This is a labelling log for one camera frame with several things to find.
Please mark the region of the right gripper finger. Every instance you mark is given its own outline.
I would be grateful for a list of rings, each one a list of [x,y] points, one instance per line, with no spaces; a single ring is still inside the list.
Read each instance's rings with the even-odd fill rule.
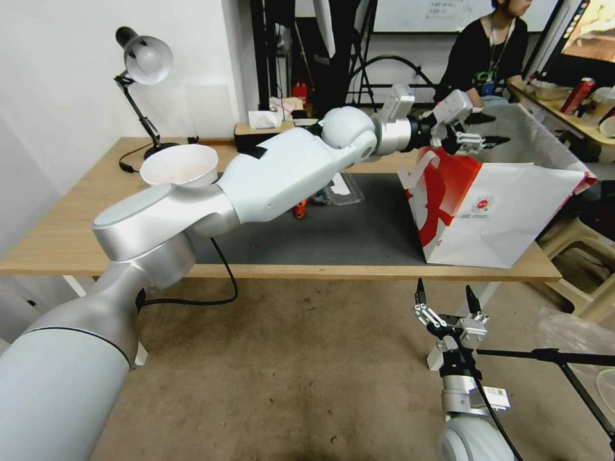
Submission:
[[[466,285],[465,292],[466,303],[469,310],[469,314],[466,318],[474,323],[481,323],[482,325],[485,325],[489,321],[489,316],[483,313],[480,300],[469,284]]]
[[[427,305],[422,278],[418,279],[414,294],[414,315],[433,336],[445,336],[450,332],[450,325]]]

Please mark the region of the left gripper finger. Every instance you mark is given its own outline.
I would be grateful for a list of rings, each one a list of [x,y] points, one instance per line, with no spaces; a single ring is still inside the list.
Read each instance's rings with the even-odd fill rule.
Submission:
[[[496,120],[496,117],[491,116],[483,111],[470,113],[462,122],[462,126],[467,128],[474,125],[488,124]]]
[[[508,136],[487,135],[483,136],[475,133],[456,132],[455,133],[455,152],[480,153],[483,150],[494,149],[511,140]]]

